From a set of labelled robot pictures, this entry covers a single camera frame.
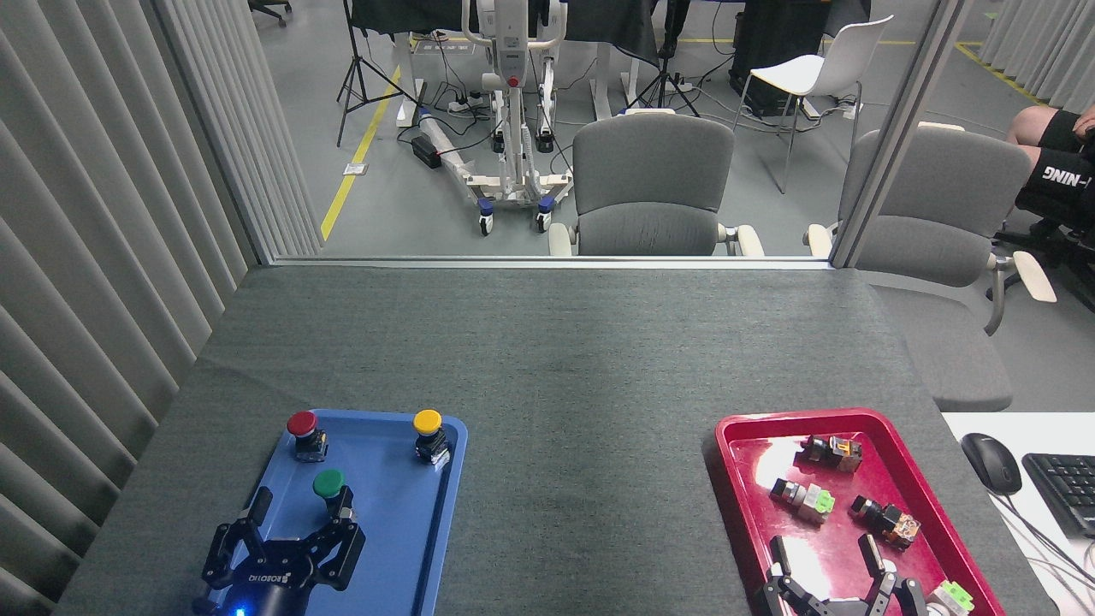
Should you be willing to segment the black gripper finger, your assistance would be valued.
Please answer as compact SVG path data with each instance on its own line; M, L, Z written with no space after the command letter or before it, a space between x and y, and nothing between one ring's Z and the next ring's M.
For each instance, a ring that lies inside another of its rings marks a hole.
M754 591L754 615L825 615L825 604L791 576L783 536L769 542L772 562L764 582Z
M913 577L904 577L886 568L879 547L871 534L860 535L858 547L873 584L863 600L865 615L885 615L896 596L903 615L927 615L926 594Z

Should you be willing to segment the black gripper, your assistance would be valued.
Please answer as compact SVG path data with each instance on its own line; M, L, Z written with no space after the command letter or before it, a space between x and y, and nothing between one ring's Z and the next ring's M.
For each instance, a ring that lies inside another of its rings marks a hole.
M260 527L273 492L260 487L251 504L231 524L216 527L201 579L212 589L229 586L223 615L304 615L314 586L346 591L366 535L351 507L351 488L314 486L324 500L328 522L302 541L264 542ZM231 568L239 542L249 556Z

